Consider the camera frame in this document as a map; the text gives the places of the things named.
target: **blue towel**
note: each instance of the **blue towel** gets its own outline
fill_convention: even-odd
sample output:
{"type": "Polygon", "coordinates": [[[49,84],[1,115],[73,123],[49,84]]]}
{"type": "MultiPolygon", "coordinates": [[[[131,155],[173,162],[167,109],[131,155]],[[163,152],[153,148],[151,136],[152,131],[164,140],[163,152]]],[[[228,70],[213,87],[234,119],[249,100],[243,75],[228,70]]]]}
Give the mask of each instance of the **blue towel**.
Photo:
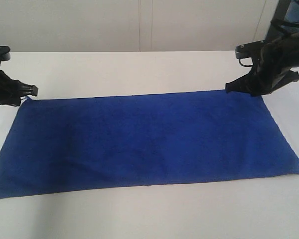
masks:
{"type": "Polygon", "coordinates": [[[284,174],[299,159],[261,97],[26,100],[0,152],[0,198],[284,174]]]}

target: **table surface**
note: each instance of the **table surface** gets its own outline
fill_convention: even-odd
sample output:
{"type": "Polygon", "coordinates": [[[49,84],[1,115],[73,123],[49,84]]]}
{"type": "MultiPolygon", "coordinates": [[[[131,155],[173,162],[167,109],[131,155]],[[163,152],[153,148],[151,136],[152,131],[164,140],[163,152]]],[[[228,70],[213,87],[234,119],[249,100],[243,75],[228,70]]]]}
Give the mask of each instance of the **table surface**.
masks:
{"type": "MultiPolygon", "coordinates": [[[[1,68],[39,99],[217,90],[249,70],[233,51],[12,53],[1,68]]],[[[299,157],[299,82],[264,100],[299,157]]],[[[0,148],[16,112],[0,106],[0,148]]],[[[299,175],[0,200],[0,239],[49,238],[299,239],[299,175]]]]}

